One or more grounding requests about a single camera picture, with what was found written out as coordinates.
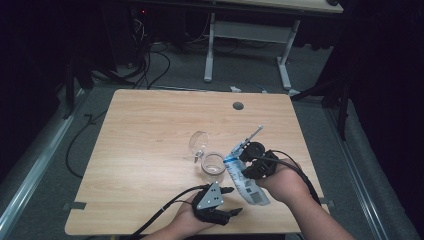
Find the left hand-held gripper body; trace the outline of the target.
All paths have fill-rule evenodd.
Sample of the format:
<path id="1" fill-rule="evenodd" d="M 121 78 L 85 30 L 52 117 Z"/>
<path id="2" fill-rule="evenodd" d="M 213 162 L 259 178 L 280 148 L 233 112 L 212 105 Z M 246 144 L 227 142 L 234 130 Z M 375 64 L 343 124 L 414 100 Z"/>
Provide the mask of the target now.
<path id="1" fill-rule="evenodd" d="M 220 192 L 220 186 L 217 182 L 214 182 L 197 193 L 191 206 L 195 217 L 200 221 L 226 225 L 231 217 L 227 215 L 227 212 L 217 209 L 223 203 L 223 194 Z"/>

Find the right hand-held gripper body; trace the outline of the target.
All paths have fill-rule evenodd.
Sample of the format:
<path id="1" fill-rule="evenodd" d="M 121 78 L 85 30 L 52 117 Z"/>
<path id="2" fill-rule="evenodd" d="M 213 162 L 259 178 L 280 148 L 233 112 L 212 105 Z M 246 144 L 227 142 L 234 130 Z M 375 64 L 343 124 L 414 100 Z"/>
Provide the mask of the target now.
<path id="1" fill-rule="evenodd" d="M 263 144 L 259 142 L 252 142 L 252 139 L 263 129 L 262 125 L 258 126 L 258 129 L 253 132 L 248 138 L 242 141 L 242 152 L 248 152 L 253 160 L 251 162 L 244 162 L 247 168 L 254 169 L 258 175 L 258 179 L 262 179 L 271 176 L 276 170 L 276 157 L 272 157 L 270 151 L 266 151 Z"/>

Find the white and blue milk pouch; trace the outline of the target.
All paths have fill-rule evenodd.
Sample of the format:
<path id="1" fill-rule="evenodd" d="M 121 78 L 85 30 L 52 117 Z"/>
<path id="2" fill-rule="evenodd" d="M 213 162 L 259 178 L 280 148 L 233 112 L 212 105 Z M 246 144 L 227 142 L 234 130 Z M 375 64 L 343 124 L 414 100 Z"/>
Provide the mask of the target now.
<path id="1" fill-rule="evenodd" d="M 247 168 L 246 164 L 240 160 L 242 144 L 238 144 L 231 152 L 225 156 L 223 163 L 228 171 L 238 193 L 250 205 L 265 206 L 270 203 L 265 192 L 256 185 L 253 179 L 247 178 L 242 171 Z"/>

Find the clear glass jar with lid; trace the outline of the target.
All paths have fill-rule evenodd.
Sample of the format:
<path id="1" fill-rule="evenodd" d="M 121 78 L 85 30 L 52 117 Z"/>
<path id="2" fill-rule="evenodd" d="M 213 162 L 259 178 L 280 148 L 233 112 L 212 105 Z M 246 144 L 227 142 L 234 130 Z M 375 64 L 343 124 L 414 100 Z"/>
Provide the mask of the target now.
<path id="1" fill-rule="evenodd" d="M 226 167 L 221 153 L 208 151 L 209 134 L 196 131 L 190 138 L 188 148 L 194 157 L 194 162 L 200 164 L 200 177 L 207 184 L 222 182 Z"/>

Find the person's right hand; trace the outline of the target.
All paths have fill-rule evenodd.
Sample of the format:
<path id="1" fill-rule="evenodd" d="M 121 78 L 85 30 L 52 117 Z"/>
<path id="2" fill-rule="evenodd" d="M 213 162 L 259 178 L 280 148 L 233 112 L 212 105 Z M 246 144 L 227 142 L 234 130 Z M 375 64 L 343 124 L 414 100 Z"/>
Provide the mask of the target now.
<path id="1" fill-rule="evenodd" d="M 273 175 L 257 180 L 256 184 L 287 206 L 299 204 L 303 200 L 313 201 L 306 183 L 299 174 L 283 164 L 278 164 Z"/>

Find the person's left hand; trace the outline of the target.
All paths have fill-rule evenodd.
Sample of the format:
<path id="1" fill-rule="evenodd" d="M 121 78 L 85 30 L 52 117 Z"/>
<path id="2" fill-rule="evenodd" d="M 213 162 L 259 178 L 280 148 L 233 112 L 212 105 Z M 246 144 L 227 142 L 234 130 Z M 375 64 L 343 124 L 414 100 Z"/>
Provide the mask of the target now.
<path id="1" fill-rule="evenodd" d="M 182 203 L 166 227 L 166 232 L 170 234 L 172 240 L 184 240 L 214 226 L 213 223 L 202 222 L 195 217 L 191 206 L 193 200 L 194 196 L 190 196 L 185 203 Z"/>

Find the black stand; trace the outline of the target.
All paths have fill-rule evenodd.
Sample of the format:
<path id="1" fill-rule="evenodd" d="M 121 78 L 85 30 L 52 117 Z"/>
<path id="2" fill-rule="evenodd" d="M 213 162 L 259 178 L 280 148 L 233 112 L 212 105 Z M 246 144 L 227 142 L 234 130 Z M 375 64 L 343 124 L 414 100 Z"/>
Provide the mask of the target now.
<path id="1" fill-rule="evenodd" d="M 68 119 L 75 109 L 75 82 L 78 82 L 83 90 L 91 90 L 94 86 L 88 62 L 83 58 L 72 58 L 65 67 L 65 119 Z"/>
<path id="2" fill-rule="evenodd" d="M 323 108 L 337 108 L 336 129 L 340 138 L 345 141 L 346 120 L 348 117 L 348 102 L 352 77 L 346 70 L 339 72 L 323 70 L 318 77 L 317 83 L 300 93 L 291 96 L 292 101 L 298 101 L 309 96 L 322 96 Z"/>

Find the desk with white legs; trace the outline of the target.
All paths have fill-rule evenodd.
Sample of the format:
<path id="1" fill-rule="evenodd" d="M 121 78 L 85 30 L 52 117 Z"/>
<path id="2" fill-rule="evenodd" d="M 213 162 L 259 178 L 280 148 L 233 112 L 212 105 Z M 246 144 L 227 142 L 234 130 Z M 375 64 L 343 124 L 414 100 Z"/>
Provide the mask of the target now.
<path id="1" fill-rule="evenodd" d="M 211 0 L 213 6 L 219 3 L 231 3 L 240 6 L 260 7 L 270 10 L 287 10 L 296 14 L 312 13 L 328 15 L 342 14 L 344 9 L 338 0 Z M 208 52 L 205 62 L 204 81 L 211 82 L 213 79 L 214 64 L 214 41 L 216 38 L 250 40 L 256 42 L 278 43 L 284 46 L 282 53 L 276 58 L 283 88 L 289 93 L 296 93 L 291 86 L 288 76 L 286 61 L 288 59 L 293 42 L 296 38 L 301 20 L 296 17 L 287 24 L 255 23 L 253 20 L 216 20 L 215 13 L 210 14 Z"/>

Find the dark computer tower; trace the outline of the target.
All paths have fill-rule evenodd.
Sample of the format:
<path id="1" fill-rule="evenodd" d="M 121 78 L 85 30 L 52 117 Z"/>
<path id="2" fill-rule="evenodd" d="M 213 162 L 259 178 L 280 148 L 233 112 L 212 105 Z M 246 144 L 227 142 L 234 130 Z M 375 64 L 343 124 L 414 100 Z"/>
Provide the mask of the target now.
<path id="1" fill-rule="evenodd" d="M 118 3 L 102 6 L 114 63 L 132 68 L 140 61 L 143 24 L 134 7 Z"/>

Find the metal floor rail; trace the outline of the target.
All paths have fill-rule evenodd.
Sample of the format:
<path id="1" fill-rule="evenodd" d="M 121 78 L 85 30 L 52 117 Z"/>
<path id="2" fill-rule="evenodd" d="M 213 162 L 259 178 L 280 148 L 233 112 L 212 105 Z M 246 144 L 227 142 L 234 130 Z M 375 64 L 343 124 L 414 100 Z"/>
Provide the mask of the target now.
<path id="1" fill-rule="evenodd" d="M 63 160 L 76 117 L 66 117 L 66 111 L 60 104 L 0 184 L 0 240 L 65 236 L 66 205 L 76 191 Z"/>
<path id="2" fill-rule="evenodd" d="M 332 132 L 335 135 L 338 145 L 341 148 L 343 159 L 347 167 L 348 175 L 351 178 L 354 191 L 358 198 L 362 212 L 370 227 L 372 235 L 374 236 L 374 239 L 389 240 L 387 232 L 377 212 L 376 205 L 364 184 L 364 181 L 355 164 L 355 160 L 349 149 L 349 146 L 347 142 L 343 140 L 339 134 L 335 113 L 332 110 L 325 110 L 325 115 L 327 120 L 329 121 L 329 124 L 331 125 Z"/>

